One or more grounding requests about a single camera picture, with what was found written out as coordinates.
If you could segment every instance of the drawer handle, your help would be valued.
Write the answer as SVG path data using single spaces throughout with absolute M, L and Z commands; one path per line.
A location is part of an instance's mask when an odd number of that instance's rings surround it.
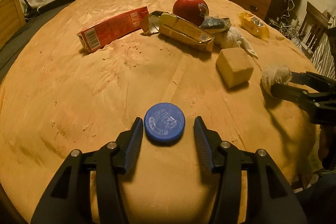
M 258 11 L 258 7 L 255 7 L 255 6 L 253 6 L 253 5 L 251 5 L 250 8 L 251 8 L 251 10 L 253 10 L 253 11 Z

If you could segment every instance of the curtain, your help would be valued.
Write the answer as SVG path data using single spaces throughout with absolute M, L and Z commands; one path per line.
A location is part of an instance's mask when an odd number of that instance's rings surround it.
M 333 19 L 332 26 L 336 27 L 336 18 Z M 331 55 L 330 44 L 327 35 L 325 34 L 321 44 L 315 50 L 311 59 L 319 74 L 335 80 L 335 62 Z

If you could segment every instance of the wooden chair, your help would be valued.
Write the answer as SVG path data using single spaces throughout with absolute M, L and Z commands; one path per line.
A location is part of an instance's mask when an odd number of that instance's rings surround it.
M 0 49 L 25 23 L 19 0 L 0 0 Z
M 312 52 L 315 52 L 316 48 L 320 44 L 320 40 L 328 29 L 328 21 L 329 19 L 325 17 L 319 10 L 317 10 L 311 3 L 307 2 L 307 14 L 304 18 L 304 21 L 299 30 L 299 34 L 303 31 L 307 20 L 314 20 L 314 24 L 312 25 L 308 39 L 305 40 L 305 44 L 307 48 L 309 48 Z

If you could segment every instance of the wooden table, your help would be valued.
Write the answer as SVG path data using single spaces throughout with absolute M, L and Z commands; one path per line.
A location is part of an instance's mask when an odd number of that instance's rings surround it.
M 230 17 L 259 56 L 251 58 L 249 84 L 238 89 L 228 90 L 217 72 L 217 47 L 210 55 L 139 30 L 95 53 L 82 50 L 76 34 L 86 27 L 144 5 L 172 12 L 175 1 L 77 0 L 23 49 L 0 87 L 0 183 L 26 220 L 70 151 L 99 149 L 158 102 L 182 109 L 184 135 L 171 147 L 143 138 L 134 175 L 119 178 L 130 223 L 208 222 L 218 176 L 199 168 L 198 115 L 238 148 L 267 150 L 291 182 L 313 147 L 316 126 L 293 103 L 262 92 L 261 69 L 274 63 L 297 72 L 315 69 L 276 30 L 261 40 L 240 29 L 244 9 L 238 5 L 205 0 L 211 15 Z M 93 214 L 97 221 L 94 205 Z

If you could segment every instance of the sponge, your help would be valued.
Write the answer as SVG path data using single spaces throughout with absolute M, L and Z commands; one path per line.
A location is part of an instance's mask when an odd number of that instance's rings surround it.
M 225 48 L 220 51 L 216 66 L 229 89 L 248 82 L 253 66 L 242 48 Z

